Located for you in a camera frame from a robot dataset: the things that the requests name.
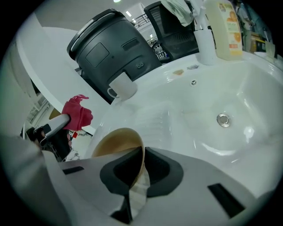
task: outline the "ceiling light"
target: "ceiling light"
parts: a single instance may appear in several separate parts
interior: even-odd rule
[[[128,14],[129,17],[131,17],[132,15],[129,13],[129,11],[126,12],[126,14]]]

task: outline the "white mug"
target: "white mug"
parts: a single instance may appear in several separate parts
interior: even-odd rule
[[[121,98],[122,100],[131,98],[138,90],[136,83],[133,83],[128,75],[124,72],[114,79],[109,86],[110,88],[107,90],[107,93],[113,98]],[[115,91],[115,93],[118,95],[117,97],[113,96],[109,92],[111,89]]]

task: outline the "bottle label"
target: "bottle label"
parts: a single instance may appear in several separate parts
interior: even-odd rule
[[[242,38],[239,22],[231,3],[217,2],[220,14],[225,21],[231,55],[242,54]]]

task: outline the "white cup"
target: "white cup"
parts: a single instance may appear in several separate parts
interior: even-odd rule
[[[136,131],[131,128],[120,128],[108,133],[96,146],[92,153],[92,158],[125,150],[133,151],[137,147],[141,147],[142,150],[141,167],[137,177],[131,185],[132,187],[138,181],[139,177],[144,173],[145,167],[145,146],[142,138]]]
[[[114,79],[109,86],[110,88],[107,90],[107,93],[113,98],[121,98],[122,100],[131,98],[138,90],[136,83],[133,83],[128,75],[124,72]],[[117,97],[110,93],[111,89],[115,91],[115,93],[118,95]]]

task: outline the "black handle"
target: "black handle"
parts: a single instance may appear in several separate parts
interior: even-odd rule
[[[73,53],[74,51],[71,51],[73,45],[75,44],[76,40],[83,34],[83,32],[85,30],[87,30],[91,25],[93,25],[95,22],[97,22],[99,19],[101,19],[102,17],[110,14],[110,13],[113,13],[115,14],[116,16],[123,16],[123,13],[115,10],[115,9],[107,9],[105,10],[104,12],[102,13],[99,13],[98,15],[96,15],[94,18],[92,18],[89,22],[87,22],[82,29],[80,29],[78,31],[78,33],[76,33],[76,35],[73,37],[73,39],[71,40],[71,42],[69,43],[68,47],[67,47],[67,53],[69,54],[69,56],[75,60],[75,54]]]

